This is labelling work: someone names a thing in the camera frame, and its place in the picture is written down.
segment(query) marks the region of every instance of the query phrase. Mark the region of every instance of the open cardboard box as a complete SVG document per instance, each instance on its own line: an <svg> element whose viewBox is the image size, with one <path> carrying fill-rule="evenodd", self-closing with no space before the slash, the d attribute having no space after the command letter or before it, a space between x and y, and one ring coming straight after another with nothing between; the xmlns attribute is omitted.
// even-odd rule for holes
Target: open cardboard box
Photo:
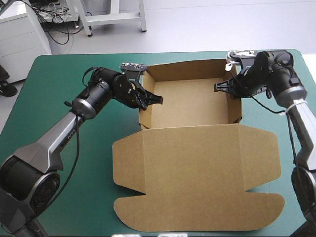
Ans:
<svg viewBox="0 0 316 237"><path fill-rule="evenodd" d="M163 96L163 105L141 110L142 130L113 145L115 183L144 193L114 203L129 227L249 231L282 212L282 196L247 192L280 176L277 137L239 125L241 100L214 92L216 82L230 78L225 64L215 59L147 68L143 86Z"/></svg>

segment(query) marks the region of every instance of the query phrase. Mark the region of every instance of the white cable tie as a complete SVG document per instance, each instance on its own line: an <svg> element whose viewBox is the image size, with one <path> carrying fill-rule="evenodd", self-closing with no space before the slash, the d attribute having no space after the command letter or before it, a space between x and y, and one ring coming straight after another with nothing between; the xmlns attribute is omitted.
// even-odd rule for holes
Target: white cable tie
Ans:
<svg viewBox="0 0 316 237"><path fill-rule="evenodd" d="M286 115L286 113L292 109L294 106L297 106L297 105L300 105L300 104L308 104L306 100L297 100L297 101L294 101L293 104L291 104L287 109L286 111L282 112L282 113L279 113L281 116L283 115Z"/></svg>
<svg viewBox="0 0 316 237"><path fill-rule="evenodd" d="M235 62L235 61L229 62L228 64L226 64L225 70L226 70L227 72L229 72L229 71L233 68L233 65L234 65L234 64L238 64L238 63L239 63L239 62Z"/></svg>

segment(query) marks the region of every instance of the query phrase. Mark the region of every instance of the black cable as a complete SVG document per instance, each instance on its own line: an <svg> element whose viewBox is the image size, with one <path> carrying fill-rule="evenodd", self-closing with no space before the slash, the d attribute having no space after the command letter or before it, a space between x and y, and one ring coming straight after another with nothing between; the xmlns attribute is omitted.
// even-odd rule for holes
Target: black cable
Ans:
<svg viewBox="0 0 316 237"><path fill-rule="evenodd" d="M293 134L292 134L292 127L291 127L291 118L290 118L290 115L288 113L286 113L286 118L287 118L288 132L290 135L291 147L292 147L292 152L293 152L293 157L294 157L294 164L295 164L295 168L296 168L296 172L297 172L298 183L299 183L299 186L301 188L303 197L304 197L305 201L308 203L308 198L306 197L306 195L304 193L304 188L303 188L303 183L302 183L301 174L300 174L300 170L299 170L299 165L298 165L297 158L296 158L295 144L294 144L294 139L293 139ZM312 212L312 206L309 206L309 211L312 215L314 222L316 223L316 217L315 217L315 214Z"/></svg>
<svg viewBox="0 0 316 237"><path fill-rule="evenodd" d="M69 106L69 107L72 107L73 110L75 110L75 108L73 107L73 105L66 101L65 102L65 105ZM45 209L43 211L45 211L47 208L49 208L49 206L51 206L53 204L53 202L59 197L59 195L63 192L63 190L65 189L65 187L68 185L74 171L75 171L75 168L76 168L76 165L77 165L77 162L78 162L78 159L79 159L79 152L80 152L80 139L79 139L79 114L78 112L76 112L76 138L77 138L77 154L76 154L76 158L75 158L75 161L74 161L74 164L73 164L73 167L64 183L64 185L60 188L60 190L58 191L58 193L53 197L53 199L46 205Z"/></svg>
<svg viewBox="0 0 316 237"><path fill-rule="evenodd" d="M45 32L46 32L46 33L50 36L50 38L51 38L55 43L57 43L57 44L65 45L65 44L67 44L67 43L69 42L69 39L70 39L69 29L68 29L68 26L67 26L66 22L64 21L64 19L60 16L60 14L57 14L57 13L54 12L54 11L44 10L44 9L40 9L40 8L38 8L38 7L35 7L35 6L31 6L30 4L28 4L28 3L25 2L24 0L19 0L19 1L23 2L24 4L26 4L28 7L30 7L30 8L34 11L34 13L38 16L38 19L40 19L40 23L47 23L47 21L46 21L42 16L40 16L40 12L45 12L45 13L48 13L48 14L50 14L51 16L53 16L52 22L54 21L54 18L55 18L55 17L59 17L59 18L62 20L62 23L64 23L64 25L66 26L66 30L67 30L67 33L66 33L66 34L68 35L66 42L61 43L61 42L58 42L56 39L54 39L54 37L53 37L53 36L50 34L50 32L49 32L50 29L49 29L48 31L45 31Z"/></svg>
<svg viewBox="0 0 316 237"><path fill-rule="evenodd" d="M232 71L230 71L230 73L231 73L232 77L235 79L235 81L237 81L237 83L238 83L240 86L245 87L245 86L243 86L243 85L240 83L240 81L234 76L234 74L232 73ZM254 96L250 95L250 97L251 97L254 101L256 101L259 105L261 105L263 108L265 108L266 110L270 111L270 112L273 113L273 114L280 114L280 113L284 113L284 112L285 112L285 110L274 111L274 110L268 108L267 106L265 106L264 104L262 104L262 103L261 103L259 100L257 100Z"/></svg>
<svg viewBox="0 0 316 237"><path fill-rule="evenodd" d="M53 29L53 30L55 30L55 31L58 31L58 32L60 32L60 33L64 33L64 34L68 34L67 32L63 32L63 31L60 31L60 30L58 30L58 29L55 29L55 28L51 28L51 29ZM69 33L70 35L75 35L75 34L78 34L80 31L82 31L83 30L83 26L80 28L80 30L78 30L77 32L73 32L73 33Z"/></svg>
<svg viewBox="0 0 316 237"><path fill-rule="evenodd" d="M287 68L289 71L290 71L290 74L291 74L291 77L293 75L292 73L292 67L291 66L285 66L285 65L281 65L281 64L278 64L279 66L283 66L284 68ZM237 78L234 76L234 74L230 71L232 77L235 79L235 81L237 81L237 83L244 87L240 81L237 80ZM271 113L274 113L274 114L280 114L280 113L284 113L285 110L281 110L281 111L273 111L271 110L270 108L268 108L267 106L263 105L260 101L258 101L256 98L254 98L252 95L250 95L250 97L255 100L259 105L261 105L263 108L267 109L268 111L270 111ZM297 171L297 177L298 177L298 182L299 182L299 186L301 188L301 191L302 191L302 194L304 196L304 199L305 201L308 203L308 198L305 196L305 193L303 192L304 188L303 188L303 183L302 183L302 179L301 179L301 174L300 174L300 171L299 171L299 165L298 165L298 162L297 162L297 158L296 158L296 151L295 151L295 144L294 144L294 139L293 139L293 134L292 134L292 128L291 128L291 119L290 119L290 116L288 113L286 113L286 118L287 118L287 126L288 126L288 131L289 131L289 136L290 136L290 141L291 141L291 147L292 147L292 152L293 152L293 157L294 157L294 164L295 164L295 168L296 168L296 171ZM313 221L314 223L316 223L316 217L315 217L315 214L312 212L312 206L309 206L309 212L311 213L312 215L312 218L313 218Z"/></svg>
<svg viewBox="0 0 316 237"><path fill-rule="evenodd" d="M20 232L21 230L25 229L26 226L23 225L21 228L19 228L17 231L15 231L15 232L13 232L13 233L11 233L10 231L7 231L7 230L4 228L3 224L1 224L1 228L2 228L6 233L8 233L9 235L12 235L12 236L13 236L13 235L15 235L16 233Z"/></svg>

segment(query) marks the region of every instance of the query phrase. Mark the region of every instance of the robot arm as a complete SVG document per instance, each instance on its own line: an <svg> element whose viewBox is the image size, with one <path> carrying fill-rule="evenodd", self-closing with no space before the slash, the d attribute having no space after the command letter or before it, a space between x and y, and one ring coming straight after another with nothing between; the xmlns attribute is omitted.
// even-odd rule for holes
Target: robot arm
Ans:
<svg viewBox="0 0 316 237"><path fill-rule="evenodd" d="M36 142L17 149L3 163L0 222L14 236L47 236L36 217L58 190L57 171L63 169L60 153L85 120L93 119L112 98L143 110L151 104L162 104L162 97L148 92L139 83L145 65L123 64L121 68L123 74L106 68L88 69L84 76L93 71L91 79L73 100L70 112Z"/></svg>
<svg viewBox="0 0 316 237"><path fill-rule="evenodd" d="M230 67L241 65L241 72L230 80L214 85L216 91L224 91L235 97L247 98L266 92L274 96L278 105L286 108L301 150L295 156L296 167L292 184L302 212L307 219L304 228L316 234L316 118L307 105L307 91L293 69L291 53L282 51L245 51L228 54Z"/></svg>

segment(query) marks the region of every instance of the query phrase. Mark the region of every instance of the white desk frame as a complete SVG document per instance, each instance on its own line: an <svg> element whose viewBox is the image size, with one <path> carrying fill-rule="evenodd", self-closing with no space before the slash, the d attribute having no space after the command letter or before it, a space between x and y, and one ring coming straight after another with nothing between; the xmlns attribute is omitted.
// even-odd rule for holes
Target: white desk frame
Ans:
<svg viewBox="0 0 316 237"><path fill-rule="evenodd" d="M146 32L145 9L143 0L138 0L139 12L120 13L119 0L111 0L111 11L107 15L88 16L82 0L76 0L78 13L84 30L88 36L92 36L91 26L108 25L118 23L141 22L142 32Z"/></svg>

